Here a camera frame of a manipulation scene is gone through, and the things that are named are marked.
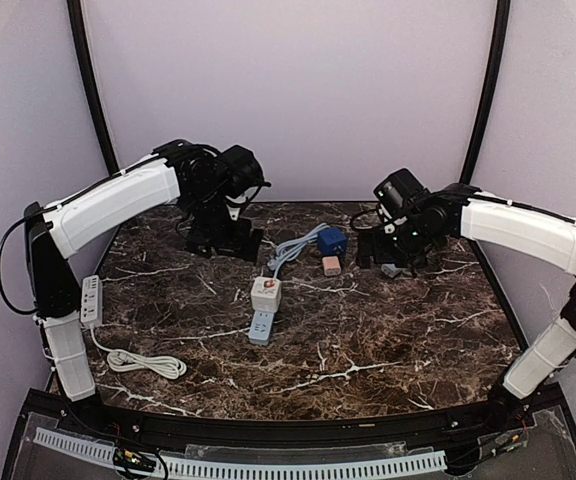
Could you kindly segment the blue cube socket adapter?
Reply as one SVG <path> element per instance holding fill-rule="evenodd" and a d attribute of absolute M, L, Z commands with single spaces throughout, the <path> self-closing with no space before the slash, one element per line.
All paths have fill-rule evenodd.
<path fill-rule="evenodd" d="M 337 227 L 325 228 L 317 234 L 317 248 L 323 257 L 344 256 L 348 238 Z"/>

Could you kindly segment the white cube socket adapter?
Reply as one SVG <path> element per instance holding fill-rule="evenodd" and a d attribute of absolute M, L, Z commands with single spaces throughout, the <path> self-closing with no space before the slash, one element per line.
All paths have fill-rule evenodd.
<path fill-rule="evenodd" d="M 254 311 L 276 313 L 282 297 L 282 282 L 273 277 L 258 276 L 255 278 L 250 299 Z"/>

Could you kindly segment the light blue power strip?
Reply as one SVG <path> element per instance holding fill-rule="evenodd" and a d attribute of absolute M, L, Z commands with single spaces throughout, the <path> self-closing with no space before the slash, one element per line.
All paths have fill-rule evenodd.
<path fill-rule="evenodd" d="M 255 278 L 250 291 L 253 316 L 248 330 L 248 340 L 251 344 L 258 346 L 270 344 L 274 317 L 282 299 L 282 281 L 279 279 L 282 267 L 296 260 L 307 246 L 315 243 L 318 234 L 328 227 L 328 224 L 321 223 L 304 236 L 280 243 L 267 262 L 271 275 Z"/>

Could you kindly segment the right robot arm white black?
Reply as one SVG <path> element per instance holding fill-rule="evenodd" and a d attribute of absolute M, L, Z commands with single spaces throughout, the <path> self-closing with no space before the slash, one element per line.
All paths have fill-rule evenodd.
<path fill-rule="evenodd" d="M 416 272 L 449 238 L 487 242 L 552 264 L 576 279 L 576 218 L 454 183 L 429 191 L 406 168 L 373 190 L 376 227 L 360 229 L 364 266 L 391 264 Z M 576 281 L 553 323 L 505 371 L 494 397 L 523 400 L 576 355 Z"/>

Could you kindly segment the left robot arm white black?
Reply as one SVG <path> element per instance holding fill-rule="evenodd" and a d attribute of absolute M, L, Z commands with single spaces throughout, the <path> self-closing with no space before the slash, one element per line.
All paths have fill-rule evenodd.
<path fill-rule="evenodd" d="M 78 281 L 69 260 L 91 241 L 161 205 L 190 218 L 188 252 L 253 262 L 263 233 L 243 213 L 270 187 L 254 153 L 240 145 L 220 151 L 177 139 L 156 147 L 133 165 L 46 206 L 28 205 L 24 229 L 27 271 L 35 319 L 64 395 L 77 402 L 93 396 L 83 328 L 98 326 L 100 298 Z"/>

